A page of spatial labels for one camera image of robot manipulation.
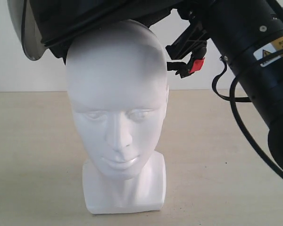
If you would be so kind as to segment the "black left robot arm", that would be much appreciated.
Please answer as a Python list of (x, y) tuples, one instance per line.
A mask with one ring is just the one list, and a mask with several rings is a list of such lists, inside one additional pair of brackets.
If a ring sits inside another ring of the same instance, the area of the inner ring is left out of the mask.
[(216, 0), (203, 26), (269, 128), (283, 169), (283, 8), (275, 0)]

